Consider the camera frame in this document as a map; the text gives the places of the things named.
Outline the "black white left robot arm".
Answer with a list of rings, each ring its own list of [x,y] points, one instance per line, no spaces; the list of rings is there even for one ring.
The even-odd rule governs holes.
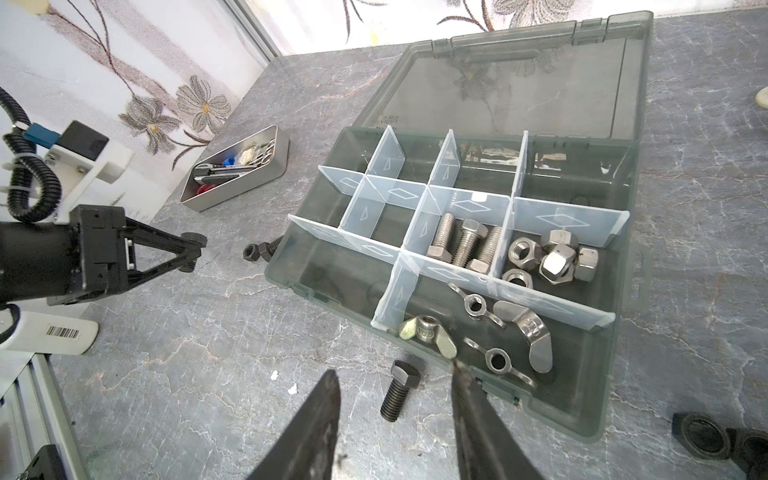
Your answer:
[[[133,153],[73,121],[57,133],[30,121],[7,92],[1,106],[12,129],[3,140],[13,157],[6,188],[11,218],[1,224],[1,347],[33,354],[81,355],[96,322],[24,312],[24,300],[71,306],[119,295],[173,270],[191,273],[204,235],[173,235],[128,217],[117,206],[80,199],[95,182],[113,183]]]

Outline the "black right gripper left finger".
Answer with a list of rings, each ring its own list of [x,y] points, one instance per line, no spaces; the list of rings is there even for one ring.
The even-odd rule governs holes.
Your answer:
[[[338,376],[329,369],[247,479],[331,479],[340,406]]]

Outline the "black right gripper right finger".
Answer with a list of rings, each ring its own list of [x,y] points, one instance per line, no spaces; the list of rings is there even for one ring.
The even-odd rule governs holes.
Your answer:
[[[472,372],[452,362],[451,399],[462,479],[541,479]]]

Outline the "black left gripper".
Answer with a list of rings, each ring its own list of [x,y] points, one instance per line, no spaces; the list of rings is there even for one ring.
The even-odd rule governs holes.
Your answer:
[[[74,305],[123,294],[131,285],[142,285],[178,270],[193,273],[207,237],[196,232],[180,236],[167,233],[126,216],[121,207],[79,205],[70,212],[73,260],[64,290],[47,298],[50,306]],[[170,254],[155,266],[141,270],[135,250],[147,247]]]

